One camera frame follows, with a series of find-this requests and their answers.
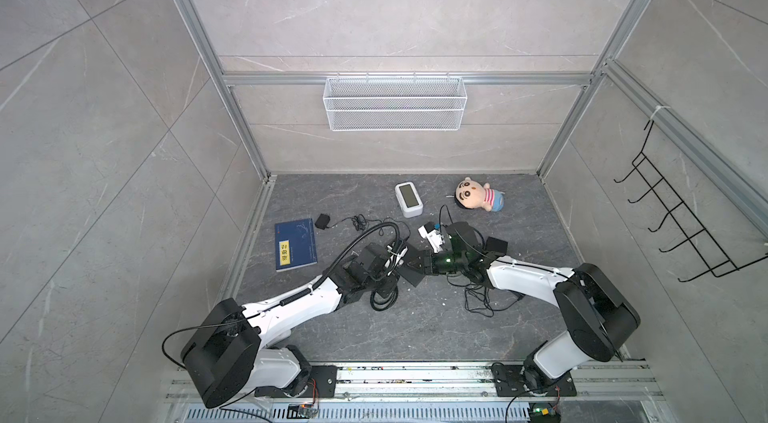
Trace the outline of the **black ribbed network switch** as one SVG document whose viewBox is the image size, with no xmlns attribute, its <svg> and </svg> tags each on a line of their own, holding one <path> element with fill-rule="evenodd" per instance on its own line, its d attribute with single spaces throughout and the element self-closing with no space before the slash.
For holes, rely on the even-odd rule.
<svg viewBox="0 0 768 423">
<path fill-rule="evenodd" d="M 488 237 L 485 240 L 484 250 L 497 255 L 506 255 L 508 251 L 508 242 L 495 237 Z"/>
</svg>

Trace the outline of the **black perforated box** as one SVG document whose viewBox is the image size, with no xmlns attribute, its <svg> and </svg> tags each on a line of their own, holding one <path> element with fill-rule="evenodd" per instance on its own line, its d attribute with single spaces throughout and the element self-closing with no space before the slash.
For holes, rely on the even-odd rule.
<svg viewBox="0 0 768 423">
<path fill-rule="evenodd" d="M 426 276 L 424 265 L 429 262 L 430 257 L 431 254 L 428 251 L 417 249 L 407 243 L 398 259 L 395 273 L 411 286 L 417 287 Z"/>
</svg>

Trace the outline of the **black adapter with thin cord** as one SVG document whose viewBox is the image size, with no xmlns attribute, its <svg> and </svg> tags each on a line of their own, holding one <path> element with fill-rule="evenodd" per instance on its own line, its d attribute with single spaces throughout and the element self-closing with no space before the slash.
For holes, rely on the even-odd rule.
<svg viewBox="0 0 768 423">
<path fill-rule="evenodd" d="M 328 214 L 320 214 L 315 219 L 314 226 L 319 230 L 327 230 L 327 229 L 331 229 L 336 226 L 339 226 L 345 222 L 349 222 L 357 232 L 364 232 L 370 226 L 375 226 L 376 224 L 391 222 L 391 223 L 397 224 L 400 229 L 406 230 L 406 235 L 403 237 L 403 240 L 407 241 L 412 235 L 412 231 L 410 227 L 404 222 L 395 220 L 391 217 L 385 217 L 383 219 L 378 219 L 378 218 L 368 219 L 363 214 L 348 216 L 336 222 L 332 222 L 331 217 Z"/>
</svg>

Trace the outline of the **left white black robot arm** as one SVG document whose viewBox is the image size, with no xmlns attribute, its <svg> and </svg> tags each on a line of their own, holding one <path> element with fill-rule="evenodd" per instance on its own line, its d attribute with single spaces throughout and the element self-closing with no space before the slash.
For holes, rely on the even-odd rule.
<svg viewBox="0 0 768 423">
<path fill-rule="evenodd" d="M 233 404 L 240 392 L 279 390 L 300 394 L 309 383 L 311 366 L 294 346 L 278 347 L 291 331 L 322 315 L 359 301 L 368 294 L 371 308 L 389 309 L 399 296 L 395 269 L 407 251 L 397 223 L 385 221 L 362 232 L 357 241 L 392 229 L 392 242 L 369 245 L 373 258 L 365 265 L 351 257 L 347 246 L 311 282 L 282 295 L 241 305 L 220 301 L 202 324 L 191 326 L 191 337 L 174 364 L 187 371 L 208 408 Z"/>
</svg>

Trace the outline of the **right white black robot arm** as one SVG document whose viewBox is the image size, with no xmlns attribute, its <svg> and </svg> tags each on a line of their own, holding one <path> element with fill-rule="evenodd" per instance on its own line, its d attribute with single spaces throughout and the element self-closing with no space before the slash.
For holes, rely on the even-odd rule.
<svg viewBox="0 0 768 423">
<path fill-rule="evenodd" d="M 402 266 L 420 275 L 460 274 L 484 289 L 511 291 L 560 310 L 566 330 L 526 357 L 524 387 L 543 393 L 573 368 L 590 361 L 608 362 L 639 328 L 639 313 L 597 266 L 549 267 L 515 259 L 508 243 L 481 239 L 466 222 L 446 225 L 424 237 L 430 250 L 409 249 Z"/>
</svg>

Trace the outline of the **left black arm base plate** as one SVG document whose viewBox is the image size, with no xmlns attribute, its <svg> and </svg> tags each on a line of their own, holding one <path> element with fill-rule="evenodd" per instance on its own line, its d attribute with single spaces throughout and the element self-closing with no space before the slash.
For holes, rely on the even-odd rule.
<svg viewBox="0 0 768 423">
<path fill-rule="evenodd" d="M 334 365 L 312 366 L 301 370 L 285 388 L 262 387 L 255 394 L 272 398 L 311 398 L 313 395 L 332 398 L 335 395 L 337 374 L 338 367 Z"/>
</svg>

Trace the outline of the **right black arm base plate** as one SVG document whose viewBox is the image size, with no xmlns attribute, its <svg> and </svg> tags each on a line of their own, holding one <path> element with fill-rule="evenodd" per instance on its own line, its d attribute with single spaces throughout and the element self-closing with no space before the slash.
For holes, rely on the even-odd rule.
<svg viewBox="0 0 768 423">
<path fill-rule="evenodd" d="M 569 372 L 557 381 L 539 374 L 532 367 L 494 362 L 490 366 L 492 382 L 499 397 L 575 397 L 577 390 Z"/>
</svg>

